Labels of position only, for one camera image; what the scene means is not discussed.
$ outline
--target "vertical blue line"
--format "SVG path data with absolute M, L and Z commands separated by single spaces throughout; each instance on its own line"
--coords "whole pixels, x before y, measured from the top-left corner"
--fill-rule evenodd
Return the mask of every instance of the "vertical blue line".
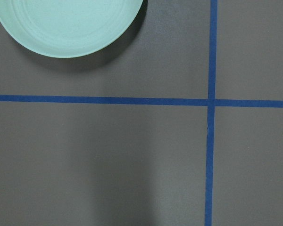
M 208 135 L 206 161 L 205 226 L 212 225 L 214 125 L 216 90 L 217 0 L 211 0 L 208 66 Z

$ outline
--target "gray square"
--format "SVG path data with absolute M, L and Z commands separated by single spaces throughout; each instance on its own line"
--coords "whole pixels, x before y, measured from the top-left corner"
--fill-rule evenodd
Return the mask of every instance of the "gray square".
M 216 97 L 283 100 L 283 0 L 219 1 Z
M 0 102 L 0 226 L 203 226 L 206 111 Z
M 207 98 L 209 2 L 145 0 L 116 42 L 74 59 L 35 54 L 0 24 L 0 94 Z
M 283 226 L 283 109 L 216 109 L 213 226 Z

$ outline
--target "horizontal blue tape strip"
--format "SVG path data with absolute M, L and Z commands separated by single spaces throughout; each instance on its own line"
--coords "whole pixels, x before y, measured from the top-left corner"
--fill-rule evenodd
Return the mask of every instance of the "horizontal blue tape strip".
M 282 100 L 215 100 L 219 107 L 274 107 L 283 108 Z
M 65 97 L 65 96 L 0 95 L 0 101 L 115 104 L 115 105 L 177 105 L 177 106 L 207 106 L 208 105 L 208 101 L 206 99 L 134 98 L 134 97 Z

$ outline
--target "blue line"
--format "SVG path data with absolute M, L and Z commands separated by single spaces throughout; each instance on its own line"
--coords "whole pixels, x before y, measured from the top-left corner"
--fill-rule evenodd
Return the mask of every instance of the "blue line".
M 208 135 L 206 160 L 205 226 L 212 225 L 214 126 L 216 98 L 217 0 L 211 0 L 208 70 Z
M 207 106 L 208 105 L 208 100 L 206 99 L 134 98 L 134 97 L 64 97 L 64 96 L 0 95 L 0 101 L 113 104 L 113 105 L 176 105 L 176 106 Z
M 215 106 L 222 107 L 275 107 L 283 108 L 281 100 L 216 100 Z

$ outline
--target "plate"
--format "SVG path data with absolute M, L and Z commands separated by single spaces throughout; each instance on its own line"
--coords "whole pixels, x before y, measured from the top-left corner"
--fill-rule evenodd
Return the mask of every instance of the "plate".
M 114 42 L 143 0 L 0 0 L 0 22 L 21 45 L 58 58 L 80 57 Z

